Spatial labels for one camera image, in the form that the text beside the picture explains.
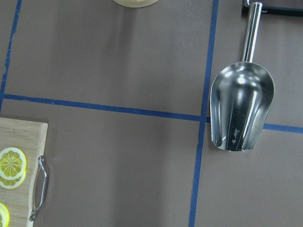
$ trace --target round container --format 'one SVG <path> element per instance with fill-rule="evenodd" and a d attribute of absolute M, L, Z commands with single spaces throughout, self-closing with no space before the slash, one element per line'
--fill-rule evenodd
<path fill-rule="evenodd" d="M 153 3 L 156 3 L 159 0 L 113 0 L 113 1 L 122 6 L 130 7 L 130 8 L 140 8 L 144 6 L 149 6 Z"/>

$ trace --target grid line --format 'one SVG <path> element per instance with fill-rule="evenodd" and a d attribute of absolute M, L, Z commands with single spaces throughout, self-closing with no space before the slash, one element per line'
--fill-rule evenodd
<path fill-rule="evenodd" d="M 206 118 L 206 122 L 210 123 L 210 117 Z M 263 126 L 263 129 L 303 134 L 303 127 L 296 127 L 296 126 L 290 126 L 290 125 L 265 123 Z"/>
<path fill-rule="evenodd" d="M 20 9 L 21 9 L 21 3 L 22 3 L 22 0 L 17 1 L 13 26 L 12 26 L 11 33 L 10 33 L 10 38 L 9 38 L 9 47 L 8 47 L 8 51 L 7 51 L 6 59 L 5 59 L 5 72 L 2 76 L 1 88 L 0 88 L 0 113 L 1 113 L 1 108 L 2 108 L 2 103 L 3 103 L 3 98 L 4 98 L 6 80 L 7 80 L 8 72 L 9 72 L 11 46 L 12 46 L 12 42 L 13 42 L 13 36 L 16 32 L 16 28 L 17 28 L 17 24 L 18 24 L 19 13 L 20 13 Z"/>
<path fill-rule="evenodd" d="M 81 103 L 81 102 L 74 102 L 74 101 L 27 97 L 27 96 L 18 96 L 18 95 L 10 95 L 10 94 L 5 94 L 4 98 L 10 99 L 10 100 L 18 100 L 18 101 L 29 101 L 29 102 L 34 102 L 34 103 L 63 105 L 63 106 L 72 106 L 72 107 L 85 108 L 85 109 L 120 112 L 120 113 L 125 113 L 125 114 L 130 113 L 130 114 L 137 114 L 137 115 L 148 115 L 148 116 L 156 116 L 156 117 L 164 117 L 164 118 L 173 118 L 173 119 L 188 120 L 188 121 L 195 121 L 195 122 L 200 121 L 200 116 L 190 115 L 190 114 L 181 114 L 181 113 L 178 114 L 178 113 L 171 113 L 171 112 L 161 112 L 161 111 L 154 111 L 154 110 L 144 110 L 144 109 L 136 109 L 136 108 L 128 108 L 128 107 L 100 105 L 100 104 L 92 104 L 92 103 Z"/>
<path fill-rule="evenodd" d="M 197 199 L 198 199 L 201 162 L 202 162 L 202 155 L 203 155 L 203 142 L 204 142 L 204 133 L 205 133 L 205 125 L 206 125 L 206 114 L 207 114 L 207 107 L 208 107 L 210 77 L 212 74 L 212 65 L 213 65 L 214 40 L 215 40 L 215 32 L 216 32 L 216 25 L 217 25 L 218 6 L 219 6 L 219 0 L 213 0 L 212 16 L 211 16 L 211 21 L 210 21 L 210 32 L 209 32 L 209 38 L 208 38 L 208 49 L 207 49 L 207 59 L 206 59 L 206 68 L 205 68 L 205 77 L 204 77 L 203 97 L 202 97 L 202 105 L 201 105 L 201 117 L 200 117 L 200 124 L 199 124 L 199 133 L 198 133 L 198 145 L 197 145 L 197 150 L 196 150 L 194 180 L 193 180 L 193 188 L 192 188 L 190 211 L 189 211 L 189 227 L 195 226 L 195 219 L 196 219 L 196 206 L 197 206 Z"/>

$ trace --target metal handle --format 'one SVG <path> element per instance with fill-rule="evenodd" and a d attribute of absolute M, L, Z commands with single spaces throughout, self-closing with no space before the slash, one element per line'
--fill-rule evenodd
<path fill-rule="evenodd" d="M 255 44 L 257 40 L 257 32 L 259 26 L 259 19 L 262 10 L 261 2 L 254 2 L 250 4 L 248 21 L 246 25 L 243 55 L 241 61 L 252 62 L 254 55 Z"/>
<path fill-rule="evenodd" d="M 245 0 L 244 1 L 244 6 L 249 7 L 250 6 L 250 0 Z"/>
<path fill-rule="evenodd" d="M 47 192 L 47 185 L 48 185 L 48 173 L 46 172 L 45 168 L 45 158 L 43 155 L 38 157 L 38 164 L 40 166 L 39 171 L 42 170 L 44 174 L 44 181 L 43 181 L 43 186 L 42 186 L 42 193 L 41 193 L 41 200 L 39 206 L 32 211 L 29 217 L 29 221 L 33 221 L 36 216 L 38 211 L 40 210 L 41 206 L 44 204 L 45 198 L 46 198 L 46 192 Z"/>

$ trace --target brown surface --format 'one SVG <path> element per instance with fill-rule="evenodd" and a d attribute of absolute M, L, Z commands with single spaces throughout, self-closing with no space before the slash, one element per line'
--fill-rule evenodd
<path fill-rule="evenodd" d="M 0 118 L 0 150 L 21 149 L 27 158 L 27 175 L 16 189 L 0 187 L 0 201 L 9 209 L 10 227 L 31 227 L 28 218 L 33 209 L 33 190 L 38 170 L 37 159 L 44 153 L 47 123 Z"/>
<path fill-rule="evenodd" d="M 17 1 L 0 2 L 1 67 Z M 5 94 L 200 115 L 212 4 L 22 1 Z M 241 1 L 219 1 L 211 82 L 239 61 L 246 22 Z M 302 24 L 261 17 L 254 62 L 276 86 L 267 123 L 303 127 Z M 34 227 L 188 227 L 199 122 L 7 96 L 0 114 L 49 124 Z M 263 130 L 233 154 L 206 126 L 195 226 L 302 226 L 303 134 Z"/>

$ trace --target gray table surface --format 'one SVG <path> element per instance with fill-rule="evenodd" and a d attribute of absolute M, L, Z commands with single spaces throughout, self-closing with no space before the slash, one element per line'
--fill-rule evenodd
<path fill-rule="evenodd" d="M 210 141 L 209 86 L 246 19 L 239 0 L 1 1 L 0 116 L 49 124 L 34 227 L 302 226 L 302 17 L 261 16 L 276 94 L 255 148 Z"/>

